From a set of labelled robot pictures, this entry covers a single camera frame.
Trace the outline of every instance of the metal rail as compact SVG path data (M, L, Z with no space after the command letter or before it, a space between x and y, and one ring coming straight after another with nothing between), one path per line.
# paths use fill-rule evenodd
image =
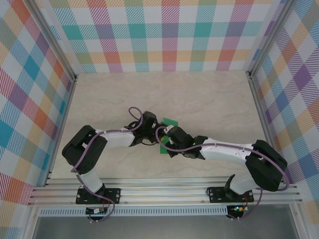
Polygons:
M236 203L209 202L207 187L221 187L227 177L213 178L145 178L145 179L103 179L107 188L121 188L120 204L117 206L209 206L236 205ZM36 187L31 195L31 207L81 207L75 204L77 179L48 179L45 187ZM255 204L260 196L253 190ZM261 204L296 204L302 197L296 185L290 185L284 192L265 191Z

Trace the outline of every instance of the colorful plaid wall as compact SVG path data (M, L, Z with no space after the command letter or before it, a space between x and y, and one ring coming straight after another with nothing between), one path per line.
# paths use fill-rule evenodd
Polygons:
M84 72L243 69L273 2L49 1Z
M319 0L300 0L256 81L277 149L319 235Z
M285 4L286 0L280 0L280 3L275 11L275 14L273 15L273 17L271 18L271 21L267 27L267 30L265 31L264 35L263 35L263 38L261 39L259 45L258 45L258 48L254 54L254 57L251 61L251 63L249 64L249 67L248 69L246 69L247 71L251 71L251 69L253 68L255 62L256 62L256 59L261 51L261 49L263 49L264 45L265 45L265 42L268 38L268 35L270 33L270 31L272 30L273 26L275 25L275 22L276 20L278 19L283 7L284 7L284 4Z
M71 81L22 0L0 0L0 239L17 238Z
M54 34L56 40L58 41L61 50L64 52L66 58L68 59L70 65L71 65L71 68L73 69L74 72L79 73L80 71L78 71L76 69L76 67L74 65L74 62L73 62L73 60L72 60L72 58L70 56L70 53L68 52L68 50L67 50L65 44L63 43L58 31L56 30L56 27L54 26L51 18L49 17L47 10L44 8L44 6L42 4L42 0L34 0L34 1L38 5L40 11L42 12L42 15L44 16L46 22L51 27L52 33Z

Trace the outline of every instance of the marble floor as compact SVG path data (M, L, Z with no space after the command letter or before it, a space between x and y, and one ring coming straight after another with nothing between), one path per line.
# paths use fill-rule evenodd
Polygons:
M80 74L51 178L74 178L62 148L84 125L118 129L134 119L128 108L176 120L192 136L254 143L263 130L243 71ZM159 145L104 150L101 178L214 177L245 172L216 160L170 158Z

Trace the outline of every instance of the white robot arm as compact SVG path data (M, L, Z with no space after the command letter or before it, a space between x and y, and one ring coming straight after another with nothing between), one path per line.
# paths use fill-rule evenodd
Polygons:
M169 138L166 145L160 141L163 136ZM232 175L224 188L214 192L217 199L226 199L228 202L237 202L242 198L241 195L256 188L277 191L287 167L286 160L265 141L232 144L206 136L193 138L178 126L159 124L151 112L144 112L138 121L120 130L102 131L86 125L64 147L62 155L74 166L73 171L87 191L105 197L105 186L95 169L102 151L110 147L135 146L144 139L166 147L170 157L182 154L188 158L219 159L246 167L248 172L245 175ZM96 198L95 204L102 201Z

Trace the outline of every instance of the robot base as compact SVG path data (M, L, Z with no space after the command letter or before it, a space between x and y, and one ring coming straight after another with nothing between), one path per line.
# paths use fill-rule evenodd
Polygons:
M121 189L120 188L105 188L101 195L111 199L115 204L119 204L120 197L121 197ZM85 205L103 204L103 201L104 201L103 199L93 196L84 188L79 188L77 196L76 196L75 204L85 204Z
M252 203L254 201L254 195L251 190L242 195L236 195L232 200L226 196L224 187L209 187L206 192L210 203Z

